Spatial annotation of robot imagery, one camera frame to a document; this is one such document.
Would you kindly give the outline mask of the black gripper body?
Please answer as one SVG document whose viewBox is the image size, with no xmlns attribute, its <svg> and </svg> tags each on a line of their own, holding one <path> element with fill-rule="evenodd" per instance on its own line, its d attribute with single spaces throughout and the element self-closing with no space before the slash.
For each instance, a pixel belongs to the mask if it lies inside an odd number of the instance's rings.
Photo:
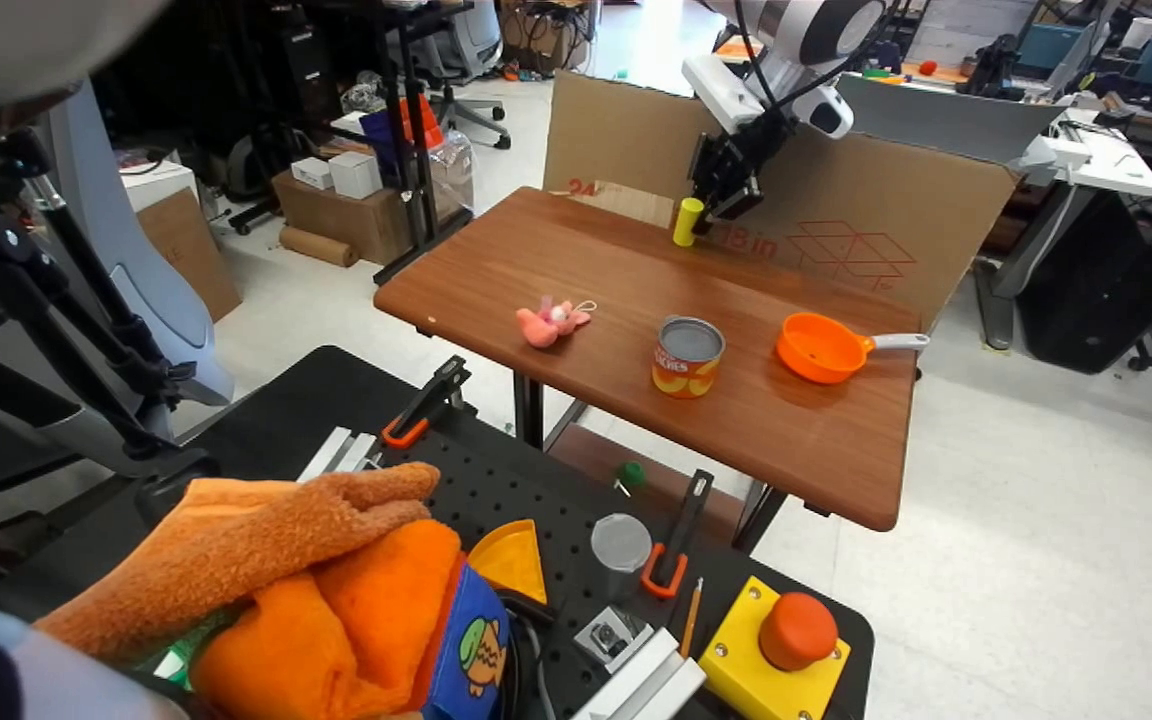
<svg viewBox="0 0 1152 720">
<path fill-rule="evenodd" d="M 763 200 L 760 168 L 786 141 L 786 120 L 763 112 L 760 120 L 704 138 L 693 160 L 693 196 L 704 206 L 704 218 L 737 220 Z"/>
</svg>

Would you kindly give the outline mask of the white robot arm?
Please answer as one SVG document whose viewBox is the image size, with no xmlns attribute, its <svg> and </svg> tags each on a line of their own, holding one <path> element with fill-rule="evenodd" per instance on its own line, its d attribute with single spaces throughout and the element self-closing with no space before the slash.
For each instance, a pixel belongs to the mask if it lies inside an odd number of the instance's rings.
<svg viewBox="0 0 1152 720">
<path fill-rule="evenodd" d="M 700 227 L 737 220 L 763 200 L 760 172 L 794 127 L 826 141 L 851 132 L 834 75 L 885 19 L 880 0 L 709 0 L 746 51 L 746 75 L 717 51 L 682 61 L 693 96 L 717 120 L 696 146 L 688 179 L 704 206 Z"/>
</svg>

